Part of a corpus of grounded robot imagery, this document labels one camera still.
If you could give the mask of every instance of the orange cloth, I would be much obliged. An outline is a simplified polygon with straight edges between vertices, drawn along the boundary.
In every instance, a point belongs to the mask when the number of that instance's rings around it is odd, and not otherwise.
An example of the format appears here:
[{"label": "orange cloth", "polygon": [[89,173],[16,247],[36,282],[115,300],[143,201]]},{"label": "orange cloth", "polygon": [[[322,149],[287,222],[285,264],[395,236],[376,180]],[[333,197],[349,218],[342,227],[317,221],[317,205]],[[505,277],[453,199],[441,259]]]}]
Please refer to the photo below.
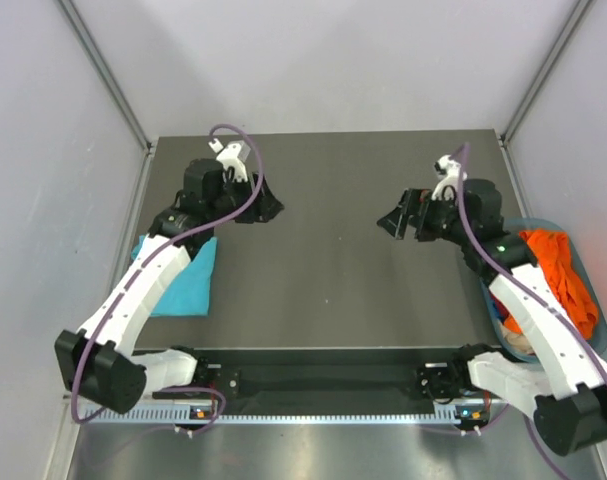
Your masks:
[{"label": "orange cloth", "polygon": [[[566,233],[538,229],[519,234],[539,261],[550,290],[574,322],[583,338],[592,338],[599,311],[581,278],[572,269],[570,240]],[[503,324],[514,333],[522,333],[510,315]]]}]

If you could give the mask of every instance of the laundry basket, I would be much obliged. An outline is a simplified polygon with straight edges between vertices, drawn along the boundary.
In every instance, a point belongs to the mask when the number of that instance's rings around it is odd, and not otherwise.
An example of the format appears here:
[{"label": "laundry basket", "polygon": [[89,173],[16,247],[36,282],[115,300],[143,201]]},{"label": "laundry basket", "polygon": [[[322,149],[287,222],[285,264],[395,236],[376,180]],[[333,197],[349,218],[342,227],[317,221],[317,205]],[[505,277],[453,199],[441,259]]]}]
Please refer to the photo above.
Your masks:
[{"label": "laundry basket", "polygon": [[[550,231],[562,232],[563,229],[558,225],[549,222],[547,220],[540,220],[536,218],[516,218],[505,221],[505,229],[518,233],[523,230],[536,230],[537,228],[544,228]],[[592,333],[592,338],[588,340],[590,346],[594,349],[594,351],[598,354],[602,354],[607,348],[607,323],[605,322],[605,318],[603,317],[603,311],[601,310],[601,306],[599,305],[598,299],[594,294],[594,289],[592,288],[592,284],[590,283],[590,279],[587,276],[587,272],[585,271],[585,267],[583,266],[583,262],[581,262],[581,258],[576,252],[576,248],[574,248],[574,244],[572,243],[572,239],[570,239],[570,251],[572,252],[572,268],[577,273],[586,288],[590,292],[592,296],[592,300],[596,303],[596,306],[599,310],[599,321],[594,328]],[[496,332],[496,336],[499,338],[499,342],[507,350],[511,355],[513,355],[518,360],[529,363],[538,363],[538,359],[536,355],[527,355],[523,354],[517,350],[515,350],[509,343],[505,341],[503,338],[503,334],[501,333],[501,319],[498,316],[496,305],[494,304],[494,300],[490,296],[490,292],[481,283],[481,290],[483,291],[483,297],[485,298],[485,302],[487,304],[487,308],[490,312],[490,318],[492,319],[492,326],[494,327],[494,331]]]}]

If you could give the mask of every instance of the beige cloth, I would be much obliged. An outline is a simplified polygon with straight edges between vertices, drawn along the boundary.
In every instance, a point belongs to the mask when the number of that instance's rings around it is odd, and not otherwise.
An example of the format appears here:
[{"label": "beige cloth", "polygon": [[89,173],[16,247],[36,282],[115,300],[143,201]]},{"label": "beige cloth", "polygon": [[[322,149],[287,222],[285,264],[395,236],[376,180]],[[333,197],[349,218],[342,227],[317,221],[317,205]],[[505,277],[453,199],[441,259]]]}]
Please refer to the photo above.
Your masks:
[{"label": "beige cloth", "polygon": [[530,345],[528,339],[522,333],[514,333],[500,324],[501,333],[503,334],[503,338],[505,341],[519,353],[523,353],[526,355],[534,355],[534,349]]}]

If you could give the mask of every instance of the blue cloth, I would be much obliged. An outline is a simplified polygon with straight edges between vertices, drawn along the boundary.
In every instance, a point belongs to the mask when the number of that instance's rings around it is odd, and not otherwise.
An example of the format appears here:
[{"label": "blue cloth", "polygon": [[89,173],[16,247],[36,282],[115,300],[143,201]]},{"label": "blue cloth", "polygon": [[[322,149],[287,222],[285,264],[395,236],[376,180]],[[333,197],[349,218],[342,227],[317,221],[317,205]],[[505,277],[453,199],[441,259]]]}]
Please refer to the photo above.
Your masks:
[{"label": "blue cloth", "polygon": [[[145,235],[139,237],[139,244],[132,250],[132,260],[136,258]],[[205,316],[210,309],[210,279],[216,259],[216,237],[208,240],[199,250],[196,258],[177,275],[152,312],[153,317]]]}]

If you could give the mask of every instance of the white wall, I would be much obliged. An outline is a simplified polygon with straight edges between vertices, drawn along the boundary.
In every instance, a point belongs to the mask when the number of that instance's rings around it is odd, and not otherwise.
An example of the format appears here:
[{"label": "white wall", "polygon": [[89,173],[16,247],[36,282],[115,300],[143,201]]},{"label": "white wall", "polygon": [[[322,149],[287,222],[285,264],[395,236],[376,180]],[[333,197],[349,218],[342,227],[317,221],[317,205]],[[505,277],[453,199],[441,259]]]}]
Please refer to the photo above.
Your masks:
[{"label": "white wall", "polygon": [[533,214],[570,232],[607,318],[607,0],[594,2],[513,152]]},{"label": "white wall", "polygon": [[102,301],[143,159],[52,0],[0,0],[0,479],[44,473],[54,340]]},{"label": "white wall", "polygon": [[575,0],[76,0],[147,134],[505,128]]}]

